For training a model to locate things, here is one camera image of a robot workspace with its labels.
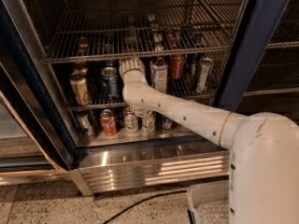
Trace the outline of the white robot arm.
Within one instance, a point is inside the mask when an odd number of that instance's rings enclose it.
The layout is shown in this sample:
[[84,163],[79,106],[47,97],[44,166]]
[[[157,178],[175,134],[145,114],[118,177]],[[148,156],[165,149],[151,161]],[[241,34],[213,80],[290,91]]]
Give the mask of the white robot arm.
[[299,126],[284,116],[251,116],[161,93],[138,58],[120,61],[125,102],[139,116],[167,116],[230,151],[229,223],[299,224]]

